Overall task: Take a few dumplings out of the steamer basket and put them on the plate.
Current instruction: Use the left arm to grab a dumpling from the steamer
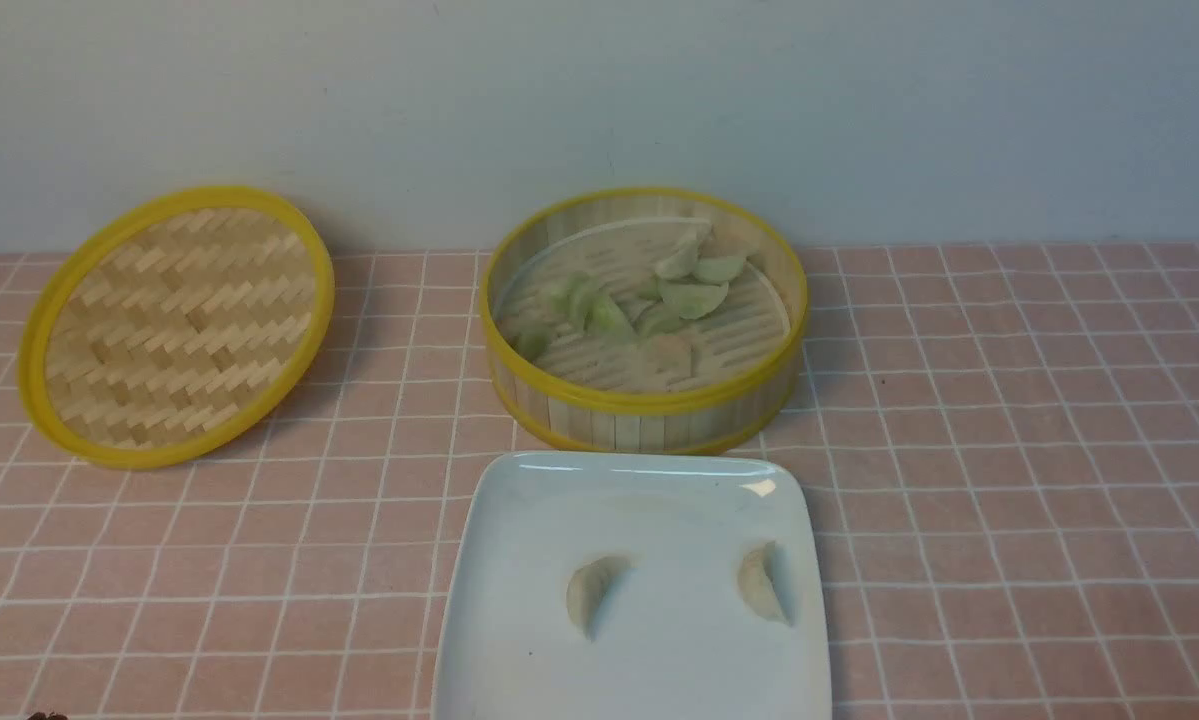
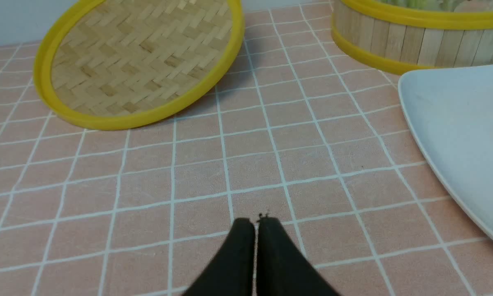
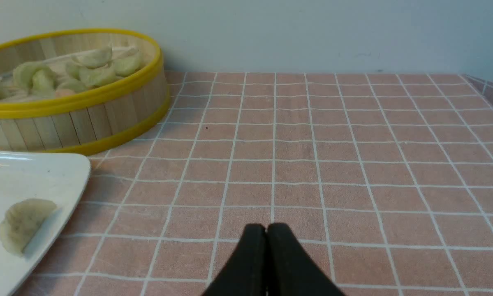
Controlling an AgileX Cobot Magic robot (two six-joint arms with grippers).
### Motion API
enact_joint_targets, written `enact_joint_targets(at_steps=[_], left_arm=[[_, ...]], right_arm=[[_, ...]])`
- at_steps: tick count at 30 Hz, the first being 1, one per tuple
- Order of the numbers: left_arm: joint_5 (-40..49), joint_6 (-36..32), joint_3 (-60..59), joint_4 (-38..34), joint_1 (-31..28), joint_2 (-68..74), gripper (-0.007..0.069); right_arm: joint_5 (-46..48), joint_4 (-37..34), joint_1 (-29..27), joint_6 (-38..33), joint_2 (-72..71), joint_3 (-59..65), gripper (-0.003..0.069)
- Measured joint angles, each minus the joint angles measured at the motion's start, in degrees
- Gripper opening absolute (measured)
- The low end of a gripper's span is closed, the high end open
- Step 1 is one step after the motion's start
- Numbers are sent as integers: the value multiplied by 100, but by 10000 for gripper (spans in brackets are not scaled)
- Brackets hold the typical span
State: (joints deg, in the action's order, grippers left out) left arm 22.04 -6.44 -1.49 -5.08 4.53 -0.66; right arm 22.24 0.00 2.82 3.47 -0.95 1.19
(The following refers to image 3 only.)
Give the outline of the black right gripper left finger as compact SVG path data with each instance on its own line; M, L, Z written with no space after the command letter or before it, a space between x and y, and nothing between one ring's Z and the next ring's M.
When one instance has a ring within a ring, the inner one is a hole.
M203 296L265 296L265 255L265 227L245 225L233 253Z

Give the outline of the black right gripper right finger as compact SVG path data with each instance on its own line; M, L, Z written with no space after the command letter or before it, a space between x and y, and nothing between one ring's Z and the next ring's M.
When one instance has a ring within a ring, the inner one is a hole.
M269 296L343 296L340 290L312 260L291 228L273 223L267 231Z

